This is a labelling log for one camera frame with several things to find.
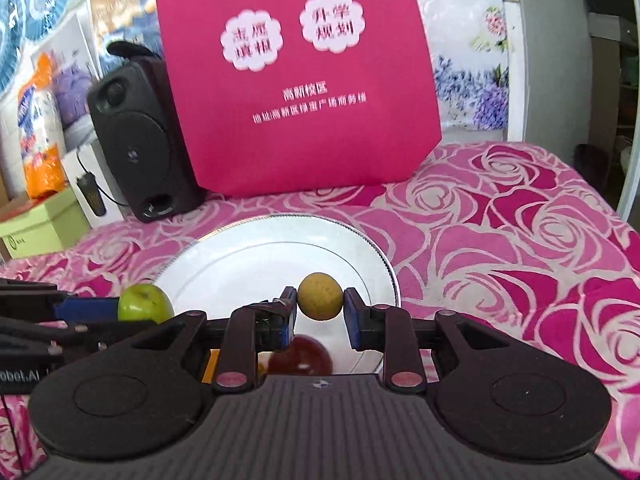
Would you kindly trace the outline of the dark red plum front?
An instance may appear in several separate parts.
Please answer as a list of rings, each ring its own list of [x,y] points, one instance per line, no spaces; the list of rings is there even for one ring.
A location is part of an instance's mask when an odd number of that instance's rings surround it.
[[[333,361],[318,340],[297,335],[288,348],[273,352],[267,372],[269,375],[326,376],[333,374]]]

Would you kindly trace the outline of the small tan kiwi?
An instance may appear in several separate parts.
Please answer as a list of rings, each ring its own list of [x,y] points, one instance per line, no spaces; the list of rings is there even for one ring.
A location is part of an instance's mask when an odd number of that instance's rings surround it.
[[[315,321],[329,321],[342,310],[344,292],[340,284],[325,273],[311,273],[300,282],[297,303],[303,314]]]

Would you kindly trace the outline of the large green apple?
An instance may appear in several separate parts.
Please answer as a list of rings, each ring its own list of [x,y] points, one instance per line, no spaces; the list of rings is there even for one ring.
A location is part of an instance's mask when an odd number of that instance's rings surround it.
[[[168,296],[153,284],[135,284],[121,294],[117,306],[119,321],[163,323],[175,315]]]

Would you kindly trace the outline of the white oval plate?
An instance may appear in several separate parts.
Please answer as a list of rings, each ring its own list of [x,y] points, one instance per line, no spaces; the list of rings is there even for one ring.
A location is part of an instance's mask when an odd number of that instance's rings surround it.
[[[226,318],[246,304],[279,297],[317,272],[342,289],[356,289],[370,306],[400,304],[396,274],[382,249],[352,226],[310,214],[273,214],[225,226],[173,258],[155,284],[177,313],[201,310],[208,318]],[[315,321],[299,313],[294,332],[326,347],[333,374],[382,368],[380,352],[350,346],[341,315]]]

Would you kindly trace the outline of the green cardboard box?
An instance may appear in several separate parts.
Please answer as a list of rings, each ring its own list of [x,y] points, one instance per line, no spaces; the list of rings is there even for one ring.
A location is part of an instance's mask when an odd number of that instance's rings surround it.
[[[11,259],[62,252],[90,230],[70,186],[41,200],[23,193],[1,207],[1,240]]]

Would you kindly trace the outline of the white cup box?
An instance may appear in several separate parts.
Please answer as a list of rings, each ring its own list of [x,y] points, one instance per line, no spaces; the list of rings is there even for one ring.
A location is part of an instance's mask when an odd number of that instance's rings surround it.
[[[108,168],[99,141],[69,151],[62,159],[66,179],[93,229],[125,219],[128,205]]]

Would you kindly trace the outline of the pink rose tablecloth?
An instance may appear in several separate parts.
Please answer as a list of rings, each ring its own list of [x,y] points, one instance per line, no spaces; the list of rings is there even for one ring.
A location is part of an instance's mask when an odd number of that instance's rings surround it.
[[[190,214],[89,232],[4,278],[115,296],[198,238],[264,214],[318,214],[386,253],[414,316],[449,308],[596,375],[613,399],[599,454],[639,474],[639,235],[570,166],[524,143],[447,144],[401,183],[213,198]]]

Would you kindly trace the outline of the black speaker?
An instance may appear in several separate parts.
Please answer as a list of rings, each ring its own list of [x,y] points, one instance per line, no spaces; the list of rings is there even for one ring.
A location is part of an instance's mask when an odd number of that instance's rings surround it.
[[[92,86],[87,103],[107,167],[138,220],[186,214],[204,203],[163,60],[130,58]]]

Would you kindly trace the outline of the orange white detergent bag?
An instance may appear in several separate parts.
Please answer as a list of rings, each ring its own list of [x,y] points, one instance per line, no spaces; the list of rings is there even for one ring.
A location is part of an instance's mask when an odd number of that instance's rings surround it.
[[[18,92],[17,127],[29,198],[40,200],[62,191],[65,174],[61,158],[66,147],[53,93],[53,65],[45,53],[38,55],[32,76]]]

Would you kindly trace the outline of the bedding poster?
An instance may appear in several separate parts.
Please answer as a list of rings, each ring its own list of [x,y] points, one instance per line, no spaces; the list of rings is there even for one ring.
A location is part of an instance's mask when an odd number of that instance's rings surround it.
[[[73,14],[52,32],[30,57],[36,64],[44,53],[52,64],[52,91],[62,127],[70,128],[89,114],[87,93],[99,79],[99,71],[78,16]]]

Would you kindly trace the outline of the pink tote bag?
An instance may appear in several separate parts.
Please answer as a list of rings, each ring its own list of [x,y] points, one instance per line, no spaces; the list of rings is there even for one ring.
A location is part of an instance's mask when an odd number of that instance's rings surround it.
[[[157,0],[157,13],[209,191],[399,182],[442,138],[416,0]]]

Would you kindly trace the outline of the blue paper fan left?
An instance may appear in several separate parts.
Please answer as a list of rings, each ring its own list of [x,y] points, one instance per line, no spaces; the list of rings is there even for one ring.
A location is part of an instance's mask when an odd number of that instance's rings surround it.
[[[25,0],[0,1],[0,94],[5,96],[20,68],[25,41]]]

